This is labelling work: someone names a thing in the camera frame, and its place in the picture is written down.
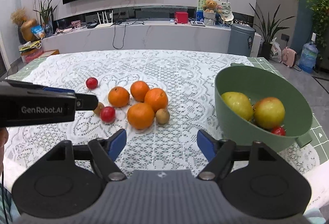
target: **wall outlet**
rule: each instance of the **wall outlet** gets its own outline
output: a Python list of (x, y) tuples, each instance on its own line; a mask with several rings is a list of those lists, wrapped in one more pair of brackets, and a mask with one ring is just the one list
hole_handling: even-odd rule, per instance
[(286, 34), (281, 34), (281, 40), (288, 42), (290, 37)]

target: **blue gripper pad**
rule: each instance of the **blue gripper pad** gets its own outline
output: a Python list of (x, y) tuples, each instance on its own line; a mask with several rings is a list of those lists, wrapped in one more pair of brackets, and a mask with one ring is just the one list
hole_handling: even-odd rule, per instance
[(44, 87), (42, 89), (43, 91), (48, 91), (48, 92), (55, 92), (55, 93), (74, 93), (74, 90), (69, 90), (66, 88), (51, 88), (51, 87)]
[(210, 135), (206, 133), (204, 130), (199, 130), (196, 137), (198, 147), (201, 150), (201, 152), (204, 154), (208, 162), (210, 162), (216, 155), (216, 151), (215, 151), (216, 140), (209, 137)]
[(127, 133), (124, 129), (118, 130), (110, 139), (110, 147), (107, 155), (115, 161), (127, 143)]

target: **orange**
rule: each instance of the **orange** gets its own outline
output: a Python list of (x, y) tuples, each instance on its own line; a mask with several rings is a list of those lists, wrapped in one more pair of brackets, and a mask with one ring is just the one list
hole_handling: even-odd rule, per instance
[(130, 93), (138, 102), (144, 102), (146, 93), (150, 90), (148, 84), (144, 81), (136, 81), (130, 87)]
[(152, 88), (146, 93), (144, 102), (149, 104), (155, 113), (159, 109), (164, 109), (167, 107), (168, 97), (163, 89)]
[(135, 129), (146, 129), (153, 123), (154, 111), (146, 103), (136, 103), (128, 109), (127, 120)]
[(107, 99), (114, 107), (124, 107), (129, 103), (130, 94), (125, 88), (116, 86), (110, 90)]

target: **blue water bottle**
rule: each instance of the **blue water bottle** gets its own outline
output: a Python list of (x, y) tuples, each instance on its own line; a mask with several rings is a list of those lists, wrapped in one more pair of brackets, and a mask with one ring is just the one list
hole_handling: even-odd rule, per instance
[(307, 73), (311, 73), (313, 71), (316, 57), (319, 52), (315, 45), (315, 37), (316, 34), (313, 33), (311, 41), (304, 44), (302, 55), (300, 56), (298, 63), (298, 66)]

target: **tv stand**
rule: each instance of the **tv stand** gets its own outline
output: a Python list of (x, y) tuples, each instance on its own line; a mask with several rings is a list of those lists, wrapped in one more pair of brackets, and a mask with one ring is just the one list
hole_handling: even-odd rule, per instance
[[(114, 50), (114, 26), (102, 25), (104, 24), (45, 38), (42, 40), (42, 47), (44, 51), (58, 49), (60, 53)], [(144, 21), (143, 25), (117, 25), (115, 28), (114, 46), (120, 48), (124, 42), (123, 50), (164, 49), (227, 53), (231, 33), (230, 28), (220, 26), (201, 27), (173, 24), (170, 21)], [(255, 33), (251, 56), (257, 56), (260, 40), (261, 36)]]

